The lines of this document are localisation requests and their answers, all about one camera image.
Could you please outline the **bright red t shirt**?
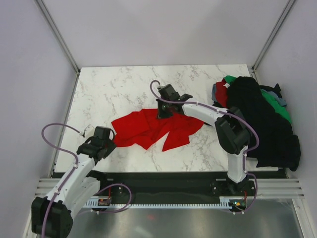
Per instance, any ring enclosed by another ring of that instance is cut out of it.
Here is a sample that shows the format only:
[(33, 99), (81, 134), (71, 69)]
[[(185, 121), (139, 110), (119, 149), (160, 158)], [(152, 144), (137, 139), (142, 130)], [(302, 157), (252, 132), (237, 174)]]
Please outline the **bright red t shirt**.
[(180, 114), (158, 119), (156, 109), (142, 109), (115, 119), (111, 124), (116, 132), (114, 142), (117, 147), (137, 144), (147, 150), (167, 135), (162, 148), (164, 152), (189, 144), (189, 136), (199, 131), (204, 122)]

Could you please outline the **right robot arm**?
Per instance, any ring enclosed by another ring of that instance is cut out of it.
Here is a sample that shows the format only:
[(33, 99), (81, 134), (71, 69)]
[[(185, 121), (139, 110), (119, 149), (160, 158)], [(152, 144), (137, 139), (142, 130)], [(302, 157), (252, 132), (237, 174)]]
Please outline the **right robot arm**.
[(241, 111), (238, 108), (227, 110), (204, 105), (189, 94), (179, 95), (170, 84), (159, 85), (158, 93), (158, 118), (165, 119), (178, 113), (198, 119), (216, 129), (218, 141), (228, 158), (226, 187), (230, 194), (240, 194), (248, 183), (245, 163), (251, 139), (247, 126), (237, 119), (242, 117)]

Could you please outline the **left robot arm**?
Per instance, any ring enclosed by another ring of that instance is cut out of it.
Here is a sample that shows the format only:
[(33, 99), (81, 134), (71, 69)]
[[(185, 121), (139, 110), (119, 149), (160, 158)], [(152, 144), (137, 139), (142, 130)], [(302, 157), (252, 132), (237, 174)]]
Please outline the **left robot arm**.
[(114, 131), (97, 126), (76, 152), (70, 152), (75, 161), (51, 191), (44, 197), (35, 197), (31, 204), (33, 233), (43, 238), (68, 237), (85, 203), (95, 194), (107, 193), (106, 174), (94, 168), (115, 148)]

